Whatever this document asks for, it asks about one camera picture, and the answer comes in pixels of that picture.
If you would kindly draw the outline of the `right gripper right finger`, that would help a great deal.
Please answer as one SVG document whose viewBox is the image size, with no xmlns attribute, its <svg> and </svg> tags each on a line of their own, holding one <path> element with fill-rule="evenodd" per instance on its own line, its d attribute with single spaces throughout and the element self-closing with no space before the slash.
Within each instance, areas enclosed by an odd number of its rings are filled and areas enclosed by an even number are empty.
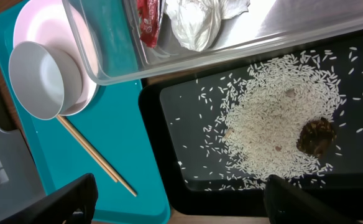
<svg viewBox="0 0 363 224">
<path fill-rule="evenodd" d="M 360 224 L 277 175 L 267 178 L 264 204 L 274 224 Z"/>
</svg>

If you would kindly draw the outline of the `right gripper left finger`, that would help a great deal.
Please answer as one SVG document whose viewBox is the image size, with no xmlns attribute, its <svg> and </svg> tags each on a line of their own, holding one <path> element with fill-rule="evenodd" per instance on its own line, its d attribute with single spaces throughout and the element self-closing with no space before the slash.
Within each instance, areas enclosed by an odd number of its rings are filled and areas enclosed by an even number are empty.
<svg viewBox="0 0 363 224">
<path fill-rule="evenodd" d="M 97 200 L 95 177 L 87 173 L 0 224 L 91 223 Z"/>
</svg>

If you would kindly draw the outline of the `brown food scrap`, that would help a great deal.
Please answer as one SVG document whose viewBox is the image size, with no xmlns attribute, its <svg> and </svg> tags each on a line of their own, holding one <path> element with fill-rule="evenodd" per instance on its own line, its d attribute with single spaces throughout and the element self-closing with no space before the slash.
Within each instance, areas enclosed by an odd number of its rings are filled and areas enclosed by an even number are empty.
<svg viewBox="0 0 363 224">
<path fill-rule="evenodd" d="M 336 138 L 332 124 L 326 118 L 320 118 L 304 125 L 296 142 L 296 148 L 305 154 L 320 158 Z"/>
</svg>

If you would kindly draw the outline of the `white rice pile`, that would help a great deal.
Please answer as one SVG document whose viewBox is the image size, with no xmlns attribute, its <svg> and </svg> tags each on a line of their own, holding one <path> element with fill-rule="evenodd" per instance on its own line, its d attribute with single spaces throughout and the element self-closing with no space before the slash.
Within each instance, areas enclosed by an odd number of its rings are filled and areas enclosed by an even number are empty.
<svg viewBox="0 0 363 224">
<path fill-rule="evenodd" d="M 324 187 L 334 170 L 329 162 L 296 148 L 304 125 L 326 118 L 336 131 L 339 111 L 349 99 L 363 104 L 363 90 L 349 98 L 341 90 L 344 77 L 357 70 L 358 46 L 347 46 L 347 72 L 334 69 L 334 50 L 304 50 L 249 65 L 245 77 L 231 72 L 212 87 L 200 86 L 198 103 L 216 110 L 203 125 L 198 150 L 206 156 L 226 157 L 225 181 L 238 180 L 238 190 L 264 189 L 270 175 L 303 187 L 299 180 L 312 176 Z"/>
</svg>

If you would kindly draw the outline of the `grey-green bowl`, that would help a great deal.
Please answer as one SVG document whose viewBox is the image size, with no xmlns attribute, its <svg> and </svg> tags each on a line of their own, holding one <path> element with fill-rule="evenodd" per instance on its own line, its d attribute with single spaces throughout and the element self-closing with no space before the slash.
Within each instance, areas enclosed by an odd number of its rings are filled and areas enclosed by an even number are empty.
<svg viewBox="0 0 363 224">
<path fill-rule="evenodd" d="M 42 120 L 72 107 L 83 87 L 80 70 L 66 52 L 30 41 L 11 52 L 9 79 L 23 108 Z"/>
</svg>

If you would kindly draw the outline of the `white tissue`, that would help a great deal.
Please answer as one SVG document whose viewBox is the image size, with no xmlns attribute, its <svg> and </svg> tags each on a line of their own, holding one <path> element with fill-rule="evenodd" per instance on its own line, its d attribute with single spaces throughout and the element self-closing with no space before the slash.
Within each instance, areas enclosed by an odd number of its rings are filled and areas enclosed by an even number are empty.
<svg viewBox="0 0 363 224">
<path fill-rule="evenodd" d="M 249 0 L 166 0 L 165 13 L 179 44 L 202 52 L 219 33 L 221 22 L 249 10 Z"/>
</svg>

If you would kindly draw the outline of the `red snack wrapper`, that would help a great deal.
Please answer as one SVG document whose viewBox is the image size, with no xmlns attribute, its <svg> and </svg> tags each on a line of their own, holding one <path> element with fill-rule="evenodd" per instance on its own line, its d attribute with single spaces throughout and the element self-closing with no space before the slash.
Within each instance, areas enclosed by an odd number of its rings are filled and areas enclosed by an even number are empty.
<svg viewBox="0 0 363 224">
<path fill-rule="evenodd" d="M 137 0 L 140 40 L 149 48 L 157 46 L 164 4 L 164 0 Z"/>
</svg>

